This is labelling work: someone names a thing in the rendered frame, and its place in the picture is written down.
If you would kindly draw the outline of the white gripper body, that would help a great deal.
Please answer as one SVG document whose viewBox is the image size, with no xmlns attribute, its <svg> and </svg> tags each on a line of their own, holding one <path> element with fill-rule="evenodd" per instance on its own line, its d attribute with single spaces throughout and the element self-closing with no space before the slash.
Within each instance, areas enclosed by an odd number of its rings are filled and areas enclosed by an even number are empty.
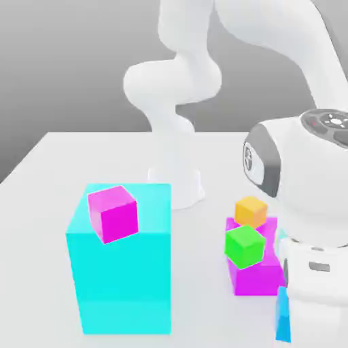
<svg viewBox="0 0 348 348">
<path fill-rule="evenodd" d="M 342 307 L 289 300 L 293 348 L 348 348 L 348 324 Z"/>
</svg>

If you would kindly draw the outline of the small blue cube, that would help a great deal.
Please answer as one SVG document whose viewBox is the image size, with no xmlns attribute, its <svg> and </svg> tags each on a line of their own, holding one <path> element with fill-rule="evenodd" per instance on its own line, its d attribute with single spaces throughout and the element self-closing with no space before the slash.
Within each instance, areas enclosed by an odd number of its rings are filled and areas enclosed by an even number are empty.
<svg viewBox="0 0 348 348">
<path fill-rule="evenodd" d="M 286 287 L 279 287 L 275 307 L 275 339 L 286 343 L 291 342 L 290 310 Z"/>
</svg>

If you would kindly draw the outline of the small green cube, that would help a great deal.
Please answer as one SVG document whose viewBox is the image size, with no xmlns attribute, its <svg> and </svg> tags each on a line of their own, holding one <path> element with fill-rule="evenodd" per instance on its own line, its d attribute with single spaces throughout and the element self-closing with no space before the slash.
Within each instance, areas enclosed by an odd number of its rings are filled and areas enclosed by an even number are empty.
<svg viewBox="0 0 348 348">
<path fill-rule="evenodd" d="M 238 268 L 245 269 L 261 263 L 266 239 L 251 226 L 240 226 L 225 234 L 224 253 Z"/>
</svg>

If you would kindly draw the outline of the small orange cube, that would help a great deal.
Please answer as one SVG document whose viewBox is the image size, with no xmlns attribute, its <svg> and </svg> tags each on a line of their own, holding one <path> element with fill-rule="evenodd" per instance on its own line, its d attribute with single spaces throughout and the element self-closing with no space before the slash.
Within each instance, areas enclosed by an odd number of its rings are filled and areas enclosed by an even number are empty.
<svg viewBox="0 0 348 348">
<path fill-rule="evenodd" d="M 268 205 L 255 196 L 246 196 L 235 204 L 234 220 L 240 225 L 258 228 L 266 221 Z"/>
</svg>

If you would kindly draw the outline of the small magenta cube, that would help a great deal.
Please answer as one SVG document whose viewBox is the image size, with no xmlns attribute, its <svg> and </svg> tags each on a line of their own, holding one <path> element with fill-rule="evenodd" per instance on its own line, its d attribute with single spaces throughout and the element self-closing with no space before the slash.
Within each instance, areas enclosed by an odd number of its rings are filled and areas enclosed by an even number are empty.
<svg viewBox="0 0 348 348">
<path fill-rule="evenodd" d="M 137 201 L 122 185 L 87 195 L 92 229 L 103 244 L 139 232 Z"/>
</svg>

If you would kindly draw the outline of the large magenta box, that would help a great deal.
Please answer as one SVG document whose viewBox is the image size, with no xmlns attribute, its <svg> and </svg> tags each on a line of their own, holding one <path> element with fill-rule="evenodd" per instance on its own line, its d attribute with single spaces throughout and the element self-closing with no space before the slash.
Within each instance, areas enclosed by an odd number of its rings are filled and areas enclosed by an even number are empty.
<svg viewBox="0 0 348 348">
<path fill-rule="evenodd" d="M 238 269 L 226 258 L 235 296 L 276 296 L 278 287 L 285 285 L 283 271 L 274 250 L 277 218 L 268 217 L 256 230 L 266 239 L 264 258 L 260 263 Z"/>
</svg>

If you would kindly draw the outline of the large cyan box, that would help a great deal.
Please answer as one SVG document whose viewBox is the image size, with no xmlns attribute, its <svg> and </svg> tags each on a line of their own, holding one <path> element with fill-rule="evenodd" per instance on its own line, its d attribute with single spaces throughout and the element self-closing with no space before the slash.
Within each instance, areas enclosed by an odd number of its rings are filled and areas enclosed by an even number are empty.
<svg viewBox="0 0 348 348">
<path fill-rule="evenodd" d="M 104 243 L 103 218 L 90 215 L 95 194 L 114 184 L 88 184 L 66 230 L 84 334 L 171 333 L 171 187 L 124 184 L 137 204 L 139 231 Z"/>
</svg>

